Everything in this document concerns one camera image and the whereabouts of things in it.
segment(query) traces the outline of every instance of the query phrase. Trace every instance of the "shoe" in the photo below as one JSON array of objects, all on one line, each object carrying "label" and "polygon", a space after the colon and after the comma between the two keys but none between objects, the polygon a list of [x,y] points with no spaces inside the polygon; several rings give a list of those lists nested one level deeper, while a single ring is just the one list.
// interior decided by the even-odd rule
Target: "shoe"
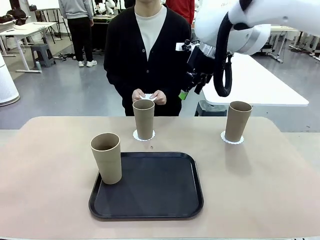
[{"label": "shoe", "polygon": [[97,61],[96,60],[92,60],[92,61],[88,61],[87,63],[86,63],[86,66],[87,67],[93,67],[93,66],[95,66],[95,65],[97,65],[98,63],[97,63]]}]

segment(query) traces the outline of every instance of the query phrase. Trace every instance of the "tray rim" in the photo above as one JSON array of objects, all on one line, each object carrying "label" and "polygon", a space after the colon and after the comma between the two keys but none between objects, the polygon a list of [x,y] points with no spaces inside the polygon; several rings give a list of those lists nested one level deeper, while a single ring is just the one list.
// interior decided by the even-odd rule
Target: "tray rim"
[{"label": "tray rim", "polygon": [[203,206],[204,206],[204,196],[202,193],[202,188],[201,188],[201,184],[200,184],[200,179],[199,179],[199,175],[198,175],[198,168],[197,168],[197,164],[196,161],[187,153],[184,152],[179,152],[179,151],[162,151],[162,152],[142,152],[142,151],[128,151],[128,152],[121,152],[121,157],[122,156],[127,156],[129,154],[146,154],[146,155],[152,155],[152,154],[174,154],[174,155],[184,155],[185,158],[187,158],[190,163],[191,163],[191,168],[192,168],[192,173],[193,173],[193,179],[194,179],[194,183],[195,183],[195,189],[196,189],[196,194],[197,194],[197,198],[198,198],[198,207],[196,208],[196,210],[194,212],[192,212],[190,215],[188,216],[118,216],[118,217],[103,217],[101,216],[96,210],[95,210],[95,202],[96,202],[96,197],[97,197],[97,193],[98,190],[100,188],[100,184],[102,181],[102,177],[100,175],[100,172],[98,172],[97,177],[94,181],[94,185],[93,185],[93,189],[92,192],[90,194],[90,198],[89,198],[89,209],[91,214],[93,214],[96,218],[101,219],[101,220],[126,220],[126,219],[139,219],[139,220],[148,220],[148,219],[162,219],[162,220],[174,220],[174,219],[190,219],[194,216],[196,216],[197,214],[200,213],[200,211],[202,210]]}]

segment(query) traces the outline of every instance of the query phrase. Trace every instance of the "white t-shirt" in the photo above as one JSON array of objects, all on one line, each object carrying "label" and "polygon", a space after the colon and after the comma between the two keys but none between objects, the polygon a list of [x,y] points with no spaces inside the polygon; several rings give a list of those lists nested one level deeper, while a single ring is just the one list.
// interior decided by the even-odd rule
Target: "white t-shirt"
[{"label": "white t-shirt", "polygon": [[162,26],[164,25],[166,16],[167,8],[163,5],[156,15],[150,17],[143,17],[135,14],[143,39],[147,60],[149,59],[150,51],[160,34]]}]

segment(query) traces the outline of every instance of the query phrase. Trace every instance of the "person's neck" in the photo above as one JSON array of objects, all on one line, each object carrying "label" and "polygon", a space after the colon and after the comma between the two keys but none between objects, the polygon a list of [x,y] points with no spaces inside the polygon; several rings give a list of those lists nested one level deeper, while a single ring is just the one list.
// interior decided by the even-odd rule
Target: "person's neck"
[{"label": "person's neck", "polygon": [[141,17],[148,18],[156,15],[161,10],[160,1],[152,1],[150,3],[135,2],[134,11]]}]

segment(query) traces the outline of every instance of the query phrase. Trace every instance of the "gray sweatshirt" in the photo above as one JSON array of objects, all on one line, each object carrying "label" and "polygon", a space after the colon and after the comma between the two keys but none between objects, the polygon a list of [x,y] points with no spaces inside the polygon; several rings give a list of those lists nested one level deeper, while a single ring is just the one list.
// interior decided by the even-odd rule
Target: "gray sweatshirt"
[{"label": "gray sweatshirt", "polygon": [[65,19],[89,17],[93,19],[90,0],[59,0],[61,15]]}]

